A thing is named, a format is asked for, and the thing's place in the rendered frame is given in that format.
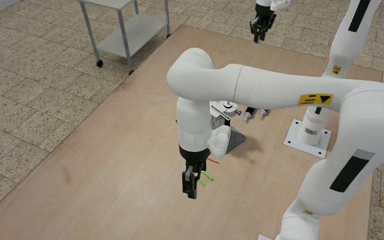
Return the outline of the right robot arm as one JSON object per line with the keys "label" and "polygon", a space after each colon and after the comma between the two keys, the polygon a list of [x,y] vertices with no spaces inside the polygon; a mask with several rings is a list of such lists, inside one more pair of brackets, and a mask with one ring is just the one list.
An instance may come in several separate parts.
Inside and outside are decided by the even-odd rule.
{"label": "right robot arm", "polygon": [[[358,56],[368,35],[373,15],[381,0],[351,0],[330,49],[324,78],[345,79],[348,69]],[[256,0],[261,6],[278,11],[290,5],[290,0]],[[332,110],[308,106],[298,131],[298,139],[306,145],[318,144]]]}

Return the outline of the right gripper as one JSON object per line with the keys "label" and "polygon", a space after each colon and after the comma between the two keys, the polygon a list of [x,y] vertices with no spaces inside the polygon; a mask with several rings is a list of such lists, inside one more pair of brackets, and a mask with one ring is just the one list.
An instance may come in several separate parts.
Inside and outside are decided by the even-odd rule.
{"label": "right gripper", "polygon": [[271,29],[277,16],[277,14],[274,13],[275,11],[270,10],[270,8],[270,6],[259,5],[257,2],[255,4],[255,20],[250,21],[249,25],[251,34],[254,34],[253,42],[256,44],[258,44],[260,40],[265,40],[267,31]]}

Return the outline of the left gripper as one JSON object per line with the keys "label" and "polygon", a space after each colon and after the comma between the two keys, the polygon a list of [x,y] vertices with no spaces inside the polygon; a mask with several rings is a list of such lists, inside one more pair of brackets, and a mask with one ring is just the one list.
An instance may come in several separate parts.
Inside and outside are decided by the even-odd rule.
{"label": "left gripper", "polygon": [[[180,155],[186,160],[185,171],[182,172],[182,192],[190,199],[197,199],[197,182],[201,171],[207,170],[207,158],[211,151],[206,148],[202,151],[192,152],[184,150],[179,146]],[[194,175],[197,173],[197,176]]]}

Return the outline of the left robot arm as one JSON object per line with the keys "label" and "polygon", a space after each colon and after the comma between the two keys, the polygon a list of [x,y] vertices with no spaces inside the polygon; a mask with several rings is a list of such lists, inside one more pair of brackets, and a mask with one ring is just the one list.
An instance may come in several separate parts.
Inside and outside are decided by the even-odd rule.
{"label": "left robot arm", "polygon": [[231,128],[212,130],[210,101],[261,110],[315,106],[339,113],[329,157],[308,171],[275,240],[318,240],[321,216],[338,213],[384,162],[384,83],[291,75],[234,63],[213,69],[200,48],[183,52],[166,81],[179,96],[178,144],[189,152],[208,148],[215,159],[225,156]]}

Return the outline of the black cylinder with grey shaft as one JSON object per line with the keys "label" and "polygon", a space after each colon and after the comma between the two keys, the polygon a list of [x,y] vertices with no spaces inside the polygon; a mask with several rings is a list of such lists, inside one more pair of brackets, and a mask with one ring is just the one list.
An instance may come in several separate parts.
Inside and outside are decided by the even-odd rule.
{"label": "black cylinder with grey shaft", "polygon": [[[223,106],[224,106],[225,108],[229,109],[229,108],[232,107],[232,103],[229,102],[229,101],[226,101],[226,102],[224,102],[224,105],[223,105]],[[224,123],[224,125],[225,125],[225,126],[230,126],[230,121],[231,121],[231,120],[226,120],[226,119],[225,119],[225,123]]]}
{"label": "black cylinder with grey shaft", "polygon": [[245,116],[244,121],[246,121],[247,118],[250,118],[250,117],[252,116],[253,112],[254,112],[254,108],[252,108],[252,107],[247,107],[247,109],[246,109],[246,111],[245,111],[245,113],[244,113],[244,116]]}

